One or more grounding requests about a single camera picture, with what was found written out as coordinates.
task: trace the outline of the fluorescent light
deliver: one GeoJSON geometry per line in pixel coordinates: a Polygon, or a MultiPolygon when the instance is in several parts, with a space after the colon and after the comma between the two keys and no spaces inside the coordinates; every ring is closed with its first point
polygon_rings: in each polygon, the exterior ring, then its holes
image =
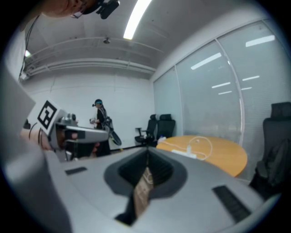
{"type": "Polygon", "coordinates": [[[227,94],[227,93],[231,93],[232,91],[226,91],[226,92],[222,92],[222,93],[218,93],[219,95],[223,95],[223,94],[227,94]]]}
{"type": "Polygon", "coordinates": [[[29,53],[29,51],[26,50],[24,56],[25,56],[25,57],[29,57],[30,55],[31,55],[31,53],[29,53]]]}
{"type": "Polygon", "coordinates": [[[129,18],[123,38],[131,40],[151,0],[138,0],[129,18]]]}
{"type": "Polygon", "coordinates": [[[241,90],[243,91],[243,90],[249,90],[249,89],[251,89],[252,87],[246,87],[246,88],[242,88],[241,90]]]}
{"type": "Polygon", "coordinates": [[[230,82],[222,83],[222,84],[219,84],[219,85],[213,86],[212,88],[217,88],[217,87],[220,87],[220,86],[226,86],[226,85],[230,85],[230,82]]]}
{"type": "Polygon", "coordinates": [[[207,64],[208,62],[211,62],[211,61],[213,61],[213,60],[215,60],[215,59],[217,59],[217,58],[219,58],[219,57],[221,57],[221,53],[216,53],[216,54],[214,54],[213,56],[208,57],[208,58],[206,58],[205,60],[203,60],[203,61],[197,63],[197,64],[194,65],[194,66],[192,66],[191,69],[192,69],[192,70],[195,70],[195,69],[199,68],[200,66],[203,66],[203,65],[207,64]]]}
{"type": "Polygon", "coordinates": [[[255,40],[246,42],[246,47],[255,46],[255,45],[258,45],[258,44],[261,44],[261,43],[266,43],[266,42],[274,41],[274,40],[275,40],[275,36],[274,35],[265,36],[265,37],[262,37],[262,38],[259,38],[259,39],[255,39],[255,40]]]}
{"type": "Polygon", "coordinates": [[[254,76],[254,77],[250,77],[250,78],[244,78],[243,81],[247,81],[247,80],[251,80],[251,79],[255,79],[255,78],[259,78],[260,76],[254,76]]]}

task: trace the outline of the person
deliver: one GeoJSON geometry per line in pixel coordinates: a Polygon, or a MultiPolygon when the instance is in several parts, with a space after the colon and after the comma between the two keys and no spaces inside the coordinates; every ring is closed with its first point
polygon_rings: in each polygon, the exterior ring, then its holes
{"type": "MultiPolygon", "coordinates": [[[[4,56],[4,65],[8,70],[10,76],[14,78],[14,81],[19,80],[20,73],[24,67],[24,57],[25,57],[25,28],[26,25],[34,18],[44,14],[48,17],[66,17],[72,16],[73,18],[79,18],[82,14],[90,14],[94,12],[97,8],[98,0],[44,0],[41,1],[22,21],[19,25],[19,28],[16,30],[12,41],[10,42],[8,48],[6,49],[6,53],[4,56]]],[[[11,89],[15,87],[15,83],[10,80],[3,81],[7,86],[11,89]]],[[[21,90],[21,94],[23,95],[23,104],[19,102],[19,109],[23,109],[23,115],[29,114],[29,110],[27,106],[33,106],[34,103],[30,99],[30,97],[25,93],[24,90],[21,90]]],[[[8,112],[5,116],[5,120],[9,122],[9,118],[12,117],[12,112],[8,112]]],[[[44,150],[52,150],[50,147],[48,138],[45,134],[41,136],[40,141],[40,130],[31,131],[29,129],[24,129],[23,124],[18,122],[14,125],[6,125],[7,130],[19,134],[21,137],[28,141],[32,141],[34,143],[42,146],[44,150]]],[[[64,132],[57,132],[58,143],[60,148],[63,148],[65,142],[65,134],[64,132]]],[[[72,137],[74,139],[77,138],[77,134],[73,134],[72,137]]]]}
{"type": "MultiPolygon", "coordinates": [[[[107,111],[104,108],[103,101],[98,99],[95,101],[95,107],[97,108],[97,118],[96,120],[91,121],[91,124],[96,124],[95,129],[105,130],[104,128],[104,120],[107,118],[107,111]]],[[[106,155],[110,155],[110,146],[109,141],[100,142],[100,146],[96,152],[97,157],[102,157],[106,155]]]]}

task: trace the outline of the chair armrest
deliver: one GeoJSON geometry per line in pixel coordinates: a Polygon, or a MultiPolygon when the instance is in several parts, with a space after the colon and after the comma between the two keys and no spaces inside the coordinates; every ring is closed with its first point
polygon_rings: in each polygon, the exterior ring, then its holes
{"type": "Polygon", "coordinates": [[[138,132],[140,133],[141,136],[141,128],[135,128],[136,130],[138,130],[138,132]]]}
{"type": "Polygon", "coordinates": [[[258,174],[259,174],[260,177],[262,177],[264,179],[267,179],[268,178],[268,172],[267,172],[265,163],[263,161],[259,161],[256,164],[256,169],[257,169],[258,174]]]}

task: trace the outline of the white ceiling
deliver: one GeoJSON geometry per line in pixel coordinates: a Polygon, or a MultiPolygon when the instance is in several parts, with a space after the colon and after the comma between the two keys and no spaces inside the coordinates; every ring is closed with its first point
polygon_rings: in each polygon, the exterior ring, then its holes
{"type": "Polygon", "coordinates": [[[79,19],[41,16],[30,35],[26,69],[71,59],[113,59],[156,68],[187,36],[237,7],[233,0],[152,0],[132,41],[123,34],[137,0],[120,0],[107,20],[96,13],[79,19]],[[111,43],[103,43],[104,37],[111,43]]]}

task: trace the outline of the yellow table top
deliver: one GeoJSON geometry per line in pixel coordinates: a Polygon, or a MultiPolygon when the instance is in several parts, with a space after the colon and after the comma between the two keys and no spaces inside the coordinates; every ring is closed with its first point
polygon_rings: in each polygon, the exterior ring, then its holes
{"type": "MultiPolygon", "coordinates": [[[[187,148],[188,142],[195,136],[181,136],[170,137],[165,140],[167,143],[175,144],[181,148],[187,148]]],[[[205,161],[209,162],[223,171],[227,172],[233,177],[237,177],[246,167],[247,154],[240,145],[218,137],[207,137],[212,143],[212,155],[205,161]]],[[[172,151],[183,151],[175,146],[170,146],[165,143],[160,143],[156,147],[157,149],[172,151]]],[[[199,142],[191,142],[192,152],[201,152],[206,155],[210,152],[209,142],[205,139],[199,138],[199,142]]],[[[203,158],[203,155],[197,154],[198,158],[203,158]]]]}

